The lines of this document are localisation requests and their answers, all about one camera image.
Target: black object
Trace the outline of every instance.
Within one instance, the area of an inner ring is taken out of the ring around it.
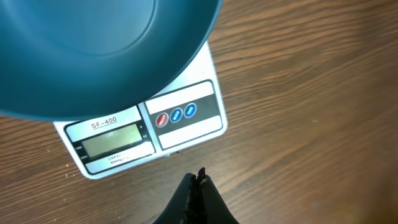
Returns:
[[[82,120],[173,81],[221,0],[0,0],[0,114]]]
[[[238,223],[218,193],[205,168],[198,177],[185,174],[165,210],[154,222],[183,224],[235,224]]]

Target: digital kitchen scale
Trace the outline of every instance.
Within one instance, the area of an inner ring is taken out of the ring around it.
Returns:
[[[158,94],[124,111],[54,122],[81,173],[100,179],[222,135],[227,117],[208,43]]]

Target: tabletop surface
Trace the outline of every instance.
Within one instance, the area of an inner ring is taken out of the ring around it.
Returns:
[[[398,223],[398,1],[224,0],[229,128],[93,181],[51,123],[0,118],[1,223],[152,223],[206,167],[240,223]]]

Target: button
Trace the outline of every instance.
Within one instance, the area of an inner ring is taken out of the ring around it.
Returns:
[[[191,118],[197,112],[197,105],[194,103],[188,104],[184,109],[184,117]]]
[[[181,108],[175,108],[171,113],[170,113],[170,121],[173,123],[177,123],[181,120],[182,118],[182,109]]]
[[[157,115],[156,126],[158,126],[158,128],[164,127],[168,121],[169,121],[169,115],[163,112]]]

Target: scale display screen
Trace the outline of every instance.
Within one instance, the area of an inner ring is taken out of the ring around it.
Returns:
[[[88,139],[83,141],[81,144],[85,148],[89,157],[95,157],[104,152],[108,152],[141,140],[141,134],[137,125],[132,124],[124,128]]]

